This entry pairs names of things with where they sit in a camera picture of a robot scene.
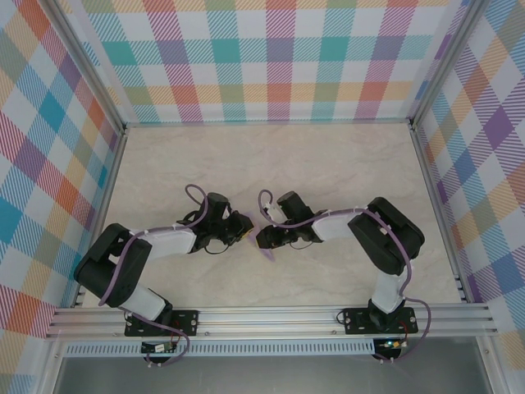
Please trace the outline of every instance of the beige floor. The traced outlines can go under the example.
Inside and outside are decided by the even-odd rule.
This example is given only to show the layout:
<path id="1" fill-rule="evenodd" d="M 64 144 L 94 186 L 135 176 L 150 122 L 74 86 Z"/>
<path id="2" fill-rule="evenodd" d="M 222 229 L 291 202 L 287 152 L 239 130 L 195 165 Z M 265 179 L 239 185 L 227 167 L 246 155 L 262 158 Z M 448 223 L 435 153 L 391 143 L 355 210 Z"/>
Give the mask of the beige floor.
<path id="1" fill-rule="evenodd" d="M 227 196 L 265 226 L 257 195 L 295 190 L 313 211 L 365 205 L 379 195 L 418 225 L 427 241 L 406 294 L 458 302 L 454 279 L 406 125 L 191 126 L 134 129 L 106 224 L 169 225 L 195 209 L 187 183 Z M 141 282 L 178 306 L 351 305 L 373 293 L 376 269 L 356 240 L 306 250 L 274 250 L 275 262 L 248 241 L 221 255 L 150 262 Z M 84 306 L 95 306 L 92 295 Z"/>

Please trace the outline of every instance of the black mounting plate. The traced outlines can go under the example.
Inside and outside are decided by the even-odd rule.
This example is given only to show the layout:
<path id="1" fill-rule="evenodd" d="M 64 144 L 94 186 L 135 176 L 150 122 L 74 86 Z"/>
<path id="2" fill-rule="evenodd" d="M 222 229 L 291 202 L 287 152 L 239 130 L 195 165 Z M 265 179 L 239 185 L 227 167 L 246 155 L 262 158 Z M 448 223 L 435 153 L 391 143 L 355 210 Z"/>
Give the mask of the black mounting plate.
<path id="1" fill-rule="evenodd" d="M 404 327 L 400 322 L 403 322 L 407 326 L 408 334 L 418 332 L 418 322 L 416 321 L 413 308 L 403 307 L 395 318 L 395 322 L 384 331 L 379 331 L 376 325 L 370 320 L 368 317 L 370 310 L 368 308 L 346 308 L 343 309 L 342 312 L 346 335 L 405 334 Z"/>
<path id="2" fill-rule="evenodd" d="M 171 313 L 172 321 L 170 327 L 181 330 L 188 337 L 197 335 L 199 325 L 198 310 L 173 310 Z M 166 330 L 161 330 L 147 324 L 137 318 L 130 316 L 126 318 L 125 337 L 169 337 L 171 334 Z"/>

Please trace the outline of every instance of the purple cable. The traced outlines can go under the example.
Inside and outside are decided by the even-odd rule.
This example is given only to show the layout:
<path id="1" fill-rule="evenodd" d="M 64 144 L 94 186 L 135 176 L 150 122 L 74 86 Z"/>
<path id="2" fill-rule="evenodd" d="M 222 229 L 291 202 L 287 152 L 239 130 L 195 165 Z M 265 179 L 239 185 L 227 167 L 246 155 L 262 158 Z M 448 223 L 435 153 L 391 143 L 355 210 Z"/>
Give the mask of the purple cable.
<path id="1" fill-rule="evenodd" d="M 115 287 L 115 283 L 116 283 L 116 279 L 118 278 L 118 274 L 120 273 L 121 269 L 122 269 L 122 264 L 124 262 L 124 258 L 126 257 L 126 254 L 128 253 L 128 250 L 130 249 L 131 245 L 133 244 L 133 242 L 135 242 L 135 240 L 137 240 L 138 238 L 140 238 L 141 236 L 143 236 L 144 234 L 146 234 L 147 232 L 162 232 L 162 231 L 174 231 L 174 230 L 184 230 L 186 228 L 191 228 L 193 226 L 196 226 L 197 224 L 199 224 L 203 219 L 204 217 L 206 216 L 206 213 L 208 213 L 208 199 L 206 198 L 206 192 L 200 187 L 200 186 L 197 186 L 197 185 L 194 185 L 194 184 L 189 184 L 189 185 L 186 185 L 185 187 L 185 192 L 186 194 L 194 201 L 196 202 L 197 204 L 200 204 L 200 202 L 197 201 L 197 199 L 195 197 L 193 197 L 191 195 L 191 193 L 189 192 L 189 189 L 190 188 L 194 188 L 194 189 L 197 189 L 198 191 L 201 192 L 201 194 L 203 195 L 203 198 L 204 198 L 204 211 L 203 211 L 203 214 L 200 215 L 200 217 L 195 220 L 194 222 L 188 224 L 187 226 L 179 226 L 179 227 L 173 227 L 173 226 L 165 226 L 165 227 L 154 227 L 154 228 L 150 228 L 149 230 L 145 230 L 145 231 L 139 231 L 137 232 L 134 236 L 132 236 L 127 242 L 126 242 L 126 245 L 124 245 L 124 249 L 122 250 L 122 253 L 121 253 L 121 257 L 118 259 L 118 263 L 116 264 L 116 267 L 115 267 L 115 271 L 113 271 L 113 276 L 112 276 L 112 280 L 109 282 L 109 286 L 107 287 L 106 289 L 106 292 L 104 293 L 104 295 L 100 298 L 100 302 L 98 302 L 98 306 L 103 306 L 104 304 L 106 304 L 106 301 L 107 299 L 109 298 L 109 296 L 111 295 L 112 291 L 113 291 L 113 287 Z"/>
<path id="2" fill-rule="evenodd" d="M 130 312 L 129 310 L 126 310 L 124 308 L 121 308 L 122 310 L 124 310 L 125 312 Z M 143 318 L 142 316 L 140 316 L 139 314 L 133 314 L 133 317 L 137 318 L 138 320 L 141 320 L 151 326 L 154 326 L 156 328 L 161 328 L 163 330 L 168 330 L 168 331 L 171 331 L 173 333 L 175 333 L 176 335 L 180 335 L 181 337 L 183 337 L 185 340 L 186 340 L 186 348 L 182 351 L 182 353 L 180 353 L 179 355 L 176 355 L 174 357 L 171 357 L 168 361 L 166 361 L 165 363 L 162 363 L 162 364 L 158 364 L 157 366 L 159 368 L 161 367 L 167 367 L 168 365 L 170 364 L 173 364 L 175 362 L 177 362 L 178 360 L 180 360 L 186 353 L 188 353 L 188 350 L 189 350 L 189 337 L 183 333 L 181 330 L 177 330 L 176 328 L 173 328 L 173 327 L 169 327 L 169 326 L 165 326 L 164 324 L 159 324 L 159 323 L 155 323 L 155 322 L 152 322 L 151 320 L 147 320 L 146 318 Z M 149 362 L 149 363 L 153 363 L 150 359 L 149 359 L 149 353 L 146 355 L 146 360 Z"/>
<path id="3" fill-rule="evenodd" d="M 409 285 L 410 281 L 412 280 L 412 265 L 410 264 L 410 257 L 407 254 L 406 250 L 404 249 L 403 244 L 401 243 L 401 241 L 399 240 L 397 235 L 394 234 L 394 232 L 388 227 L 388 225 L 385 222 L 383 222 L 383 220 L 380 218 L 380 216 L 378 214 L 372 212 L 372 211 L 369 211 L 368 209 L 364 209 L 364 208 L 348 208 L 348 209 L 341 209 L 339 211 L 332 211 L 332 212 L 329 212 L 329 213 L 323 213 L 323 214 L 321 214 L 319 216 L 316 216 L 314 218 L 307 219 L 307 220 L 305 220 L 305 221 L 303 221 L 301 223 L 281 224 L 281 223 L 278 223 L 278 222 L 274 222 L 272 220 L 272 218 L 270 218 L 270 216 L 264 211 L 263 202 L 262 202 L 261 198 L 263 197 L 263 194 L 265 194 L 265 193 L 270 196 L 270 204 L 273 202 L 273 194 L 271 193 L 271 191 L 268 190 L 268 189 L 262 189 L 261 191 L 259 191 L 259 196 L 258 196 L 259 211 L 261 212 L 261 214 L 271 224 L 273 224 L 276 227 L 291 229 L 291 228 L 301 227 L 301 226 L 303 226 L 305 224 L 309 224 L 311 222 L 315 222 L 318 219 L 328 218 L 329 216 L 346 215 L 347 213 L 365 213 L 369 217 L 373 218 L 376 222 L 379 223 L 379 225 L 381 227 L 383 227 L 385 229 L 386 233 L 390 236 L 390 238 L 394 241 L 395 245 L 398 247 L 399 252 L 403 256 L 403 260 L 404 260 L 405 266 L 407 267 L 407 278 L 403 282 L 403 285 L 401 286 L 401 288 L 399 289 L 399 295 L 404 297 L 407 301 L 417 302 L 419 304 L 422 304 L 425 307 L 425 309 L 427 310 L 427 312 L 428 312 L 427 326 L 425 327 L 425 331 L 423 331 L 423 334 L 421 335 L 421 338 L 419 339 L 418 343 L 416 343 L 416 345 L 411 350 L 409 350 L 408 353 L 405 353 L 404 355 L 401 355 L 400 357 L 398 357 L 397 360 L 402 360 L 402 359 L 406 358 L 408 355 L 412 354 L 413 351 L 427 337 L 427 335 L 428 335 L 428 333 L 430 331 L 430 325 L 431 325 L 431 320 L 432 320 L 432 312 L 430 310 L 430 306 L 425 301 L 418 300 L 418 299 L 415 299 L 415 298 L 408 298 L 408 297 L 404 296 L 404 294 L 403 294 L 404 293 L 404 289 L 406 289 L 406 287 Z"/>

